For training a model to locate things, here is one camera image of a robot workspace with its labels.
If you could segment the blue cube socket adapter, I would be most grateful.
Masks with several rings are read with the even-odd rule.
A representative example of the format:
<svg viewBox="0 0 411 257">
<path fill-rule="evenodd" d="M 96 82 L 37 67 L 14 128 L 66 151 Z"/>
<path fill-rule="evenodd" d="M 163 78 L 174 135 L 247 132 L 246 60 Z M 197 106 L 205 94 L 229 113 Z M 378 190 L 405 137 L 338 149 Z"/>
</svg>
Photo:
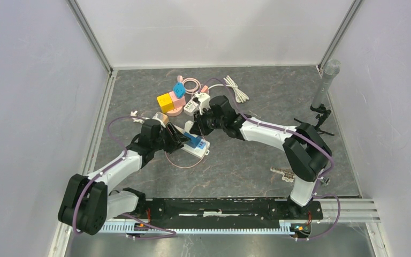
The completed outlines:
<svg viewBox="0 0 411 257">
<path fill-rule="evenodd" d="M 188 132 L 184 132 L 184 136 L 186 136 L 189 139 L 189 141 L 186 142 L 186 145 L 188 145 L 192 148 L 196 148 L 202 140 L 202 138 L 200 136 L 191 135 Z"/>
</svg>

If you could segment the large white power strip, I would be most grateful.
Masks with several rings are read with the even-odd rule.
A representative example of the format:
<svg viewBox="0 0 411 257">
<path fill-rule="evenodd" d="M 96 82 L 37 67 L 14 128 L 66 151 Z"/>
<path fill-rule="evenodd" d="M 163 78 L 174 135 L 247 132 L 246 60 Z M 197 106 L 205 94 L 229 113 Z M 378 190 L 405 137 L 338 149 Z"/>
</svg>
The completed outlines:
<svg viewBox="0 0 411 257">
<path fill-rule="evenodd" d="M 190 133 L 190 129 L 192 128 L 193 124 L 193 121 L 188 120 L 185 123 L 184 128 L 181 128 L 176 125 L 174 127 L 189 139 L 188 142 L 184 143 L 182 150 L 186 151 L 189 154 L 192 154 L 197 158 L 204 158 L 210 152 L 210 142 L 198 134 Z"/>
</svg>

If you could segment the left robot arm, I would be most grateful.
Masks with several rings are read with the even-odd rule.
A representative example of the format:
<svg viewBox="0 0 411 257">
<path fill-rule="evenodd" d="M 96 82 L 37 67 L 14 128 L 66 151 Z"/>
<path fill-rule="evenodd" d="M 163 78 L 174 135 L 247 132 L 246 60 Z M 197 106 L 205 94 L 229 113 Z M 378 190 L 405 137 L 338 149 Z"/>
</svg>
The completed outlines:
<svg viewBox="0 0 411 257">
<path fill-rule="evenodd" d="M 84 176 L 73 175 L 60 204 L 57 218 L 75 233 L 97 234 L 104 223 L 114 217 L 130 214 L 142 217 L 147 211 L 146 195 L 131 188 L 112 193 L 129 175 L 144 168 L 157 151 L 173 153 L 190 138 L 172 123 L 146 120 L 139 134 L 124 147 L 113 161 Z"/>
</svg>

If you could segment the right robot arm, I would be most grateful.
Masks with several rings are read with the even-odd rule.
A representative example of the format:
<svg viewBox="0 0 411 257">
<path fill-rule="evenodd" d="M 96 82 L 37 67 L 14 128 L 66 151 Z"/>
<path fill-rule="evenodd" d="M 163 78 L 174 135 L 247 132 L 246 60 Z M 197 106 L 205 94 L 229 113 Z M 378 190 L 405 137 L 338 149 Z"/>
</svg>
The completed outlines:
<svg viewBox="0 0 411 257">
<path fill-rule="evenodd" d="M 206 93 L 196 93 L 192 102 L 198 105 L 193 114 L 192 134 L 208 135 L 214 130 L 222 130 L 230 138 L 259 142 L 282 150 L 295 174 L 288 197 L 288 213 L 294 218 L 302 218 L 309 212 L 319 175 L 328 164 L 333 165 L 331 149 L 312 125 L 282 126 L 263 122 L 238 113 L 224 95 L 210 97 Z"/>
</svg>

